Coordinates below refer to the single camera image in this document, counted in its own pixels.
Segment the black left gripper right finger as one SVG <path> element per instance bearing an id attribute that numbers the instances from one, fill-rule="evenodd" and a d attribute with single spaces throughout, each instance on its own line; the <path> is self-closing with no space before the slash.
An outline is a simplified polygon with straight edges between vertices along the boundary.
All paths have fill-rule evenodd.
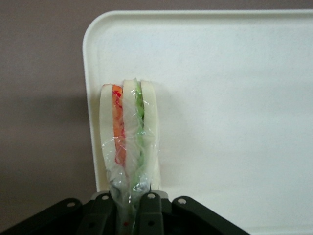
<path id="1" fill-rule="evenodd" d="M 172 202 L 167 193 L 144 194 L 137 211 L 135 235 L 247 235 L 219 214 L 188 196 Z"/>

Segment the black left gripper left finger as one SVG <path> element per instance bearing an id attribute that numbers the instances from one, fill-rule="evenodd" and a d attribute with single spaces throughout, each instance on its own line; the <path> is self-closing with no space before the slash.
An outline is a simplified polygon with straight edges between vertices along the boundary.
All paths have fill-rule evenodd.
<path id="1" fill-rule="evenodd" d="M 2 235 L 114 235 L 116 205 L 109 192 L 83 204 L 64 199 L 1 232 Z"/>

